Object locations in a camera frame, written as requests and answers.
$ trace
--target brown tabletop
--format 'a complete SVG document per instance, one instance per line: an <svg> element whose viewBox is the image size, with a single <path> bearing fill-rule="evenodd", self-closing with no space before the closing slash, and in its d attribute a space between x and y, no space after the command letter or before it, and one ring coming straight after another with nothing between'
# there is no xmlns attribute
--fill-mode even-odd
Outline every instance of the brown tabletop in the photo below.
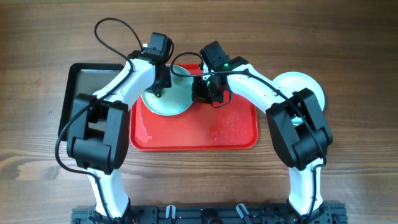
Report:
<svg viewBox="0 0 398 224"><path fill-rule="evenodd" d="M326 93L334 136L323 198L345 203L350 223L398 222L396 2L47 2L0 6L0 223L68 223L72 208L95 203L87 177L58 166L54 144L70 65L123 63L94 37L104 17L125 20L143 42L153 31L167 34L175 55L218 40L270 79L288 71L312 76ZM99 34L124 54L137 48L121 24L107 22ZM249 150L130 146L123 178L132 204L284 202L288 170L260 111L258 122L260 138ZM75 166L65 144L61 155Z"/></svg>

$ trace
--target tray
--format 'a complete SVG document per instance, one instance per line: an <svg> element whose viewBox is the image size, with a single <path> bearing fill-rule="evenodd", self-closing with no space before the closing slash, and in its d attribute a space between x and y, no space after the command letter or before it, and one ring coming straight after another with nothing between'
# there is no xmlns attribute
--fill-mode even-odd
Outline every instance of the tray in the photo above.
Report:
<svg viewBox="0 0 398 224"><path fill-rule="evenodd" d="M201 73L197 64L179 66ZM257 109L238 95L222 108L194 103L169 117L151 112L141 98L131 108L130 141L140 151L248 149L258 137Z"/></svg>

